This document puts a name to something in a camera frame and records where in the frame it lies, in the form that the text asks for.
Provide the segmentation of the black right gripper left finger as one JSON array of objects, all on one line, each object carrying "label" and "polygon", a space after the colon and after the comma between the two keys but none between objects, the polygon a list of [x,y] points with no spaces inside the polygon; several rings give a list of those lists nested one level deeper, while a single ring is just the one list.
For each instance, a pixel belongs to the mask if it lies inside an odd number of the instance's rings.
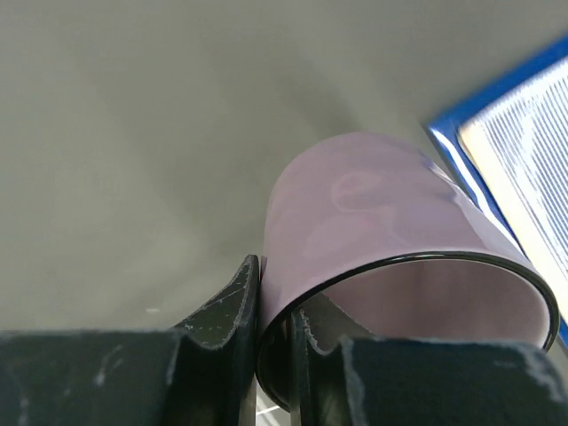
[{"label": "black right gripper left finger", "polygon": [[252,425],[259,262],[176,326],[1,335],[4,425]]}]

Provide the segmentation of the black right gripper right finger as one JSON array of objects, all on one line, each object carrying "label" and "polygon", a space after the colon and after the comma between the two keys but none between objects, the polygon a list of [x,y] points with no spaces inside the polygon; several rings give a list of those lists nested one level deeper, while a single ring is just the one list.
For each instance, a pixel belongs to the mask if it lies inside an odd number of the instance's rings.
[{"label": "black right gripper right finger", "polygon": [[304,312],[289,322],[295,425],[565,425],[567,389],[523,343],[340,338],[319,348]]}]

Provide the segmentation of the pink mug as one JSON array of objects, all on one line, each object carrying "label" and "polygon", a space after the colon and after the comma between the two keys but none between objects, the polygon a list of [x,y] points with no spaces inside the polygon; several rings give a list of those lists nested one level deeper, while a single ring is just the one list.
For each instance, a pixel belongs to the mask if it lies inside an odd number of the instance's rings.
[{"label": "pink mug", "polygon": [[349,133],[299,154],[268,203],[256,376],[288,408],[287,316],[323,296],[386,338],[548,350],[558,303],[499,226],[415,145]]}]

